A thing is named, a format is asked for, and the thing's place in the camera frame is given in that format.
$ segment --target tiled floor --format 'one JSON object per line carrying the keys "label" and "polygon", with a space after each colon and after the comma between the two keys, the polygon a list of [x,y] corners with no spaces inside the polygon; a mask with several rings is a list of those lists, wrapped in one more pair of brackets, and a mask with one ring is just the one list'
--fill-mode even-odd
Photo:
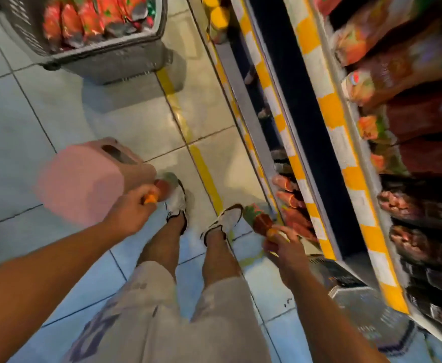
{"label": "tiled floor", "polygon": [[[189,318],[203,288],[200,232],[234,202],[265,200],[186,0],[169,0],[163,40],[175,51],[171,66],[95,86],[33,66],[0,27],[0,262],[79,230],[36,199],[38,169],[70,144],[114,136],[157,171],[175,172],[187,190],[190,229],[176,275],[181,314]],[[141,232],[104,254],[10,362],[58,362],[132,273],[165,215],[160,207]],[[234,237],[273,362],[311,361],[292,294],[262,256],[260,237],[246,223]]]}

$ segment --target white sneaker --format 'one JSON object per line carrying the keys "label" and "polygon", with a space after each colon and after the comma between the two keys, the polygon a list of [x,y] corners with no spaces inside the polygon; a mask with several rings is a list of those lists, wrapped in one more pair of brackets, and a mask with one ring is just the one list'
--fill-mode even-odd
{"label": "white sneaker", "polygon": [[167,221],[176,216],[183,215],[186,223],[182,228],[181,235],[184,234],[188,227],[188,215],[187,215],[187,202],[186,202],[186,191],[184,191],[184,186],[180,179],[179,186],[177,186],[170,197],[165,200],[165,208],[167,209]]}
{"label": "white sneaker", "polygon": [[206,231],[204,231],[200,235],[200,239],[202,239],[204,245],[206,245],[207,233],[209,233],[209,231],[213,229],[220,228],[221,232],[223,232],[224,234],[224,239],[226,239],[228,233],[234,229],[236,224],[238,224],[239,220],[241,219],[241,216],[243,215],[243,209],[244,207],[241,204],[234,204],[233,206],[230,206],[227,209],[225,209],[221,213],[221,215],[218,216],[218,219],[216,219],[216,221],[212,223],[206,229]]}

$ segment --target beige shorts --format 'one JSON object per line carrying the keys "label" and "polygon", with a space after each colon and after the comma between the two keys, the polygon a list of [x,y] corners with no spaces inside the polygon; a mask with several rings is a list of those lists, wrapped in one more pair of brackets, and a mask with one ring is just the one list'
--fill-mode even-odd
{"label": "beige shorts", "polygon": [[187,321],[180,316],[174,278],[147,261],[85,326],[64,361],[267,363],[271,358],[244,279],[208,287]]}

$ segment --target person's right arm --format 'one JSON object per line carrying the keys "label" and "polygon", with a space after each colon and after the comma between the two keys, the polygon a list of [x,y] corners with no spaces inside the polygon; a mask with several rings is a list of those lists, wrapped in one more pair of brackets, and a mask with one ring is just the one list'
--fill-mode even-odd
{"label": "person's right arm", "polygon": [[355,329],[309,268],[303,244],[296,233],[275,226],[280,235],[265,241],[266,251],[278,254],[281,279],[294,295],[298,316],[314,363],[387,363],[387,358]]}

